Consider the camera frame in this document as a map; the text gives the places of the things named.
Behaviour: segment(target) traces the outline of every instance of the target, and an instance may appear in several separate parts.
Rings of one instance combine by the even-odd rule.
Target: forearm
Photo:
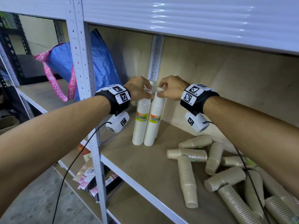
[[[297,127],[222,97],[210,97],[203,110],[236,148],[299,197]]]
[[[95,96],[43,114],[0,136],[0,215],[30,182],[74,149],[110,112]]]

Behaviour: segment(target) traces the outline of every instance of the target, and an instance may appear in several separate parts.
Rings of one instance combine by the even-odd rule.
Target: pink bag handle
[[[75,70],[74,70],[74,65],[72,66],[72,73],[71,73],[71,79],[69,82],[69,92],[68,92],[68,97],[66,97],[60,87],[60,85],[58,84],[55,76],[53,75],[51,68],[47,65],[46,60],[50,54],[50,51],[52,49],[49,49],[46,52],[42,52],[39,55],[35,56],[35,59],[38,61],[41,61],[44,65],[44,71],[45,74],[49,80],[49,82],[51,83],[52,88],[55,90],[56,94],[64,101],[68,101],[71,100],[75,97],[76,94],[76,87],[77,87],[77,80],[76,80],[76,74],[75,74]]]

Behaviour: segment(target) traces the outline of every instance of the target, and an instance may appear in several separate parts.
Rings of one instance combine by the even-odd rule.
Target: floor
[[[32,182],[11,204],[0,224],[52,223],[61,177],[53,167]],[[99,221],[64,184],[55,224],[99,224]]]

